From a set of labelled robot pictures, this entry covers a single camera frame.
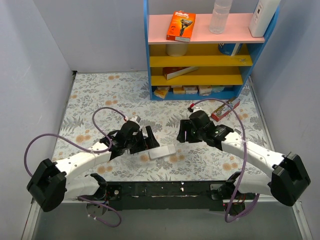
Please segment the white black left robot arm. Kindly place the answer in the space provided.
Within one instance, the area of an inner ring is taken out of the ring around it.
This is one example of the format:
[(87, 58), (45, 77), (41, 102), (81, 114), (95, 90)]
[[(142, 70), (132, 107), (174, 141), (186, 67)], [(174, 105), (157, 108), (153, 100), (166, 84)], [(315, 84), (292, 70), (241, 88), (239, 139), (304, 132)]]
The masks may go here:
[(102, 177), (97, 174), (91, 176), (89, 181), (92, 185), (89, 189), (85, 183), (75, 184), (72, 181), (96, 165), (123, 155), (125, 151), (135, 154), (158, 148), (160, 144), (150, 126), (146, 127), (146, 132), (147, 135), (144, 135), (140, 125), (129, 120), (121, 129), (111, 131), (89, 149), (84, 148), (56, 162), (44, 159), (31, 175), (26, 189), (44, 212), (57, 208), (64, 199), (82, 195), (101, 200), (107, 193), (107, 184)]

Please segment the white remote with display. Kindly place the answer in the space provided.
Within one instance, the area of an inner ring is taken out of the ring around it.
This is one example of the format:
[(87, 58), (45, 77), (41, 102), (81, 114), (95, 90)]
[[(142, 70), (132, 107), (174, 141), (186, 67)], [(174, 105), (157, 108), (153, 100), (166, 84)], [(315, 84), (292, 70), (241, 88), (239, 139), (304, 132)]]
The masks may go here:
[(159, 158), (164, 158), (171, 155), (170, 148), (168, 146), (160, 146), (156, 148), (152, 148), (148, 151), (149, 158), (151, 160), (156, 160)]

